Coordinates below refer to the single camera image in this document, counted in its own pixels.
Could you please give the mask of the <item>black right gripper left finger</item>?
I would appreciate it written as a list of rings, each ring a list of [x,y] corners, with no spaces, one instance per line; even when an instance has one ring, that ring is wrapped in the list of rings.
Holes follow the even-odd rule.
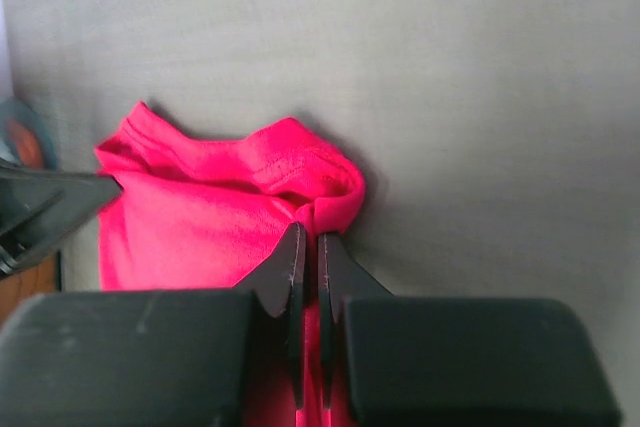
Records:
[[[295,407],[304,406],[306,231],[290,224],[271,254],[235,286],[253,292],[271,318],[286,318],[285,359]]]

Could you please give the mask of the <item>teal laundry basket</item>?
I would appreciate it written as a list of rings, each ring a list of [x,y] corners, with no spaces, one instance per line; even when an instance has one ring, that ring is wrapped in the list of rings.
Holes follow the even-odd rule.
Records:
[[[20,167],[57,168],[54,144],[44,123],[14,97],[1,99],[1,159]]]

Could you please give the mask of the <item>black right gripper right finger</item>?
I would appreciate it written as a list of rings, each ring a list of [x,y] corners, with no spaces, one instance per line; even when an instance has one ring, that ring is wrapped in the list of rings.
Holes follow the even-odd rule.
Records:
[[[337,233],[318,241],[322,407],[376,410],[397,364],[398,297],[356,262]]]

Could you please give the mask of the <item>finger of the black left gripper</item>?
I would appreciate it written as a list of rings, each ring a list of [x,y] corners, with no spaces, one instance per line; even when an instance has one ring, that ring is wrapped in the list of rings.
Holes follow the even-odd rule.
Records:
[[[60,244],[122,192],[111,176],[1,162],[1,273],[15,275]]]

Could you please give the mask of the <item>magenta pink t shirt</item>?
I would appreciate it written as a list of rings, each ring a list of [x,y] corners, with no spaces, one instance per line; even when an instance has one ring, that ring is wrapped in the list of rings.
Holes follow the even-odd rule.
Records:
[[[240,140],[195,140],[138,104],[98,145],[121,197],[100,214],[103,289],[231,287],[286,229],[315,246],[364,201],[359,169],[293,118]]]

